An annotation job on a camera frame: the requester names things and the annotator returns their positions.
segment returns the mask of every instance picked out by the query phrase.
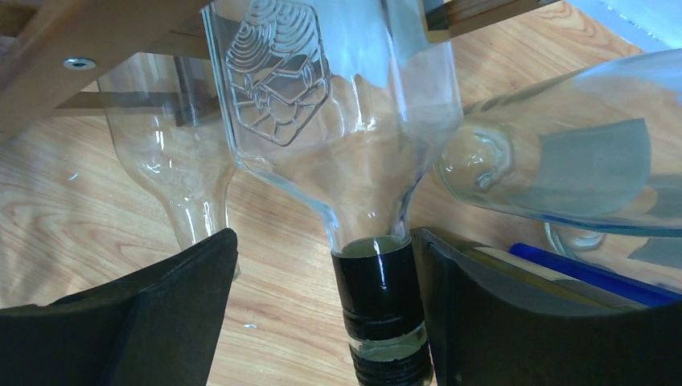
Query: wooden surface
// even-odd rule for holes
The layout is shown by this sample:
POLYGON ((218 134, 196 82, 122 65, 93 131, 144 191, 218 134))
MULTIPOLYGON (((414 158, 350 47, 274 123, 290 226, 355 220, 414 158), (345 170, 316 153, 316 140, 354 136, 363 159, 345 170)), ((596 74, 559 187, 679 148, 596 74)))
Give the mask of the wooden surface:
MULTIPOLYGON (((639 50, 558 2, 456 38, 466 103, 639 50)), ((161 205, 119 165, 101 117, 50 118, 0 151, 0 306, 44 304, 178 252, 161 205)), ((411 224, 505 248, 540 223, 455 202, 428 176, 411 224)), ((238 172, 228 191, 243 274, 210 385, 356 384, 318 217, 238 172)))
MULTIPOLYGON (((46 117, 209 2, 46 0, 0 60, 0 142, 46 117), (67 70, 62 63, 73 57, 94 60, 97 66, 67 70)), ((168 42, 163 47, 168 52, 177 48, 168 42)))

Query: blue object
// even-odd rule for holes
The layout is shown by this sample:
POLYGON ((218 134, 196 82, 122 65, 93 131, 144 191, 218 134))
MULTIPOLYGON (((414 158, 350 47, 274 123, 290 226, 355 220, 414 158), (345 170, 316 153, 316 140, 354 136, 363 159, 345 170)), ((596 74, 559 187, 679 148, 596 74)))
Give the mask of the blue object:
POLYGON ((617 273, 605 271, 604 269, 527 244, 516 243, 509 248, 509 253, 542 265, 545 268, 553 269, 564 275, 582 280, 585 283, 595 285, 647 307, 664 306, 682 299, 682 294, 618 275, 617 273))

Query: glass bottle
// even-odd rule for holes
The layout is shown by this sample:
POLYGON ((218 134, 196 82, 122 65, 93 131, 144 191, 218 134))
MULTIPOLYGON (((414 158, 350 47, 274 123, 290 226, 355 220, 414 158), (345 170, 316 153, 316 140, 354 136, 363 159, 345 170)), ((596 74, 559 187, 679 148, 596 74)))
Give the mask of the glass bottle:
POLYGON ((608 234, 545 223, 554 251, 564 257, 682 294, 682 238, 608 234))
POLYGON ((421 0, 219 0, 206 12, 237 163, 327 230, 358 381, 432 378, 407 207, 462 119, 421 0))
POLYGON ((228 226, 236 165, 212 77, 208 60, 138 53, 97 81, 116 155, 163 205, 181 250, 228 226))
POLYGON ((458 199, 594 232, 682 236, 682 49, 465 107, 436 172, 458 199))

